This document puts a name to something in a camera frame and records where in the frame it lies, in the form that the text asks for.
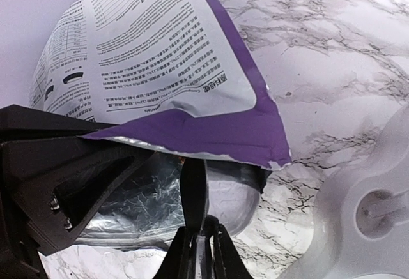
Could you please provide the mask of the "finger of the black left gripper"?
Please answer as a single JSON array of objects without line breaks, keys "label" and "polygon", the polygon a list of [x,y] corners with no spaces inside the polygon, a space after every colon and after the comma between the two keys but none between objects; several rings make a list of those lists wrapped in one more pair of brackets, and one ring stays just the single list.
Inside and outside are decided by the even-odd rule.
[{"label": "finger of the black left gripper", "polygon": [[2,177],[43,255],[71,246],[111,193],[153,151],[102,140],[16,140],[1,146]]},{"label": "finger of the black left gripper", "polygon": [[85,135],[112,127],[72,117],[10,105],[1,109],[2,139],[43,139]]}]

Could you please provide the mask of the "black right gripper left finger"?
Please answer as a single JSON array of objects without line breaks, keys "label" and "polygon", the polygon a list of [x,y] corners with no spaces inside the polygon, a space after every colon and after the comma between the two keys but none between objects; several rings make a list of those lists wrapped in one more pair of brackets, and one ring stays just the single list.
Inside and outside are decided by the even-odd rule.
[{"label": "black right gripper left finger", "polygon": [[153,279],[188,278],[190,241],[192,233],[188,228],[180,227],[169,247],[163,262]]}]

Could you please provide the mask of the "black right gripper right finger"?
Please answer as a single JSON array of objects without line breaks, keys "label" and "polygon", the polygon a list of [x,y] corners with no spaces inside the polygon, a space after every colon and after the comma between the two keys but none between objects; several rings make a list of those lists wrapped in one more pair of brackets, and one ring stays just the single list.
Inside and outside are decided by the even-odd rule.
[{"label": "black right gripper right finger", "polygon": [[213,236],[213,268],[216,278],[253,279],[238,254],[223,224],[211,215],[206,217],[206,228]]}]

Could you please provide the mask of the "silver metal scoop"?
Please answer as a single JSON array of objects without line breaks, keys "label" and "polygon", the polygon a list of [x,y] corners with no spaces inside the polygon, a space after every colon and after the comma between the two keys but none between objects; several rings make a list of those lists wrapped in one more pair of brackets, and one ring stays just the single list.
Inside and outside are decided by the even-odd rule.
[{"label": "silver metal scoop", "polygon": [[187,158],[180,176],[185,226],[192,233],[188,278],[216,278],[213,236],[206,217],[216,217],[230,237],[250,224],[260,200],[256,175],[232,162]]}]

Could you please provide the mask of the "grey double pet bowl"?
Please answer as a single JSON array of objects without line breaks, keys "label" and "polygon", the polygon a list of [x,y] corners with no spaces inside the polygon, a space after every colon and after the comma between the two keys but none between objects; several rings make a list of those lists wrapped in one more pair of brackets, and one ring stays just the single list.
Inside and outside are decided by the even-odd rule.
[{"label": "grey double pet bowl", "polygon": [[314,235],[292,278],[408,278],[408,107],[390,119],[370,156],[322,184]]}]

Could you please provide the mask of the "purple puppy food bag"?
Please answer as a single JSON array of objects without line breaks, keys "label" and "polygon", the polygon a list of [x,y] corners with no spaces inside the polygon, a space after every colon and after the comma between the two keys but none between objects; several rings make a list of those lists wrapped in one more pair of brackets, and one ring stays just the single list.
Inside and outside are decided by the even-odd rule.
[{"label": "purple puppy food bag", "polygon": [[267,170],[291,162],[268,85],[219,0],[75,0],[29,106],[109,123],[97,140]]}]

